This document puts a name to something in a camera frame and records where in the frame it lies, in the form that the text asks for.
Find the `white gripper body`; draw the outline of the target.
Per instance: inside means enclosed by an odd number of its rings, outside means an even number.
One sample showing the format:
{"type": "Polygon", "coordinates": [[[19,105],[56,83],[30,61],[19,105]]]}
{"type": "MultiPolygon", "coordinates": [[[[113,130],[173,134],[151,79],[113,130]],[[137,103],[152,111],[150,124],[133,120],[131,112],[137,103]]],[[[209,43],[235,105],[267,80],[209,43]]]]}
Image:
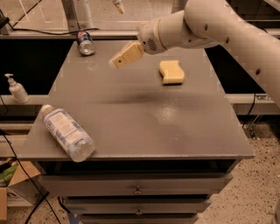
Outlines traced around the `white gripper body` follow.
{"type": "Polygon", "coordinates": [[[144,51],[151,55],[162,53],[165,50],[159,37],[159,21],[159,18],[155,18],[138,26],[137,39],[144,51]]]}

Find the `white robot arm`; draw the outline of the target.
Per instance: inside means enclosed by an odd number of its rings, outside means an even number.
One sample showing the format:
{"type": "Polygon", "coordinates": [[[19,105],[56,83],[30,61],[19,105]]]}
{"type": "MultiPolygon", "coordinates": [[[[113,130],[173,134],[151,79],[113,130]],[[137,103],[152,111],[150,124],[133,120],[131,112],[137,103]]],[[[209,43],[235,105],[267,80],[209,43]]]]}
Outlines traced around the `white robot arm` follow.
{"type": "Polygon", "coordinates": [[[250,77],[280,105],[280,41],[237,15],[226,0],[186,0],[183,10],[139,26],[129,42],[109,61],[124,67],[145,53],[173,47],[222,46],[250,77]]]}

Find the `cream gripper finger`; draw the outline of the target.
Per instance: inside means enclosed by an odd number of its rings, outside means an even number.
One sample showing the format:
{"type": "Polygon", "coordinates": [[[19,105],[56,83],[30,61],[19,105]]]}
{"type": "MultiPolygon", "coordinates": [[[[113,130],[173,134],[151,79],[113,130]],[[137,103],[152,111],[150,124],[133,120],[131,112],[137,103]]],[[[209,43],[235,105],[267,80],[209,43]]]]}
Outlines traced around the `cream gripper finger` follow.
{"type": "Polygon", "coordinates": [[[138,41],[130,41],[120,52],[114,55],[108,62],[112,68],[120,68],[127,66],[137,60],[140,60],[144,55],[144,48],[138,41]]]}

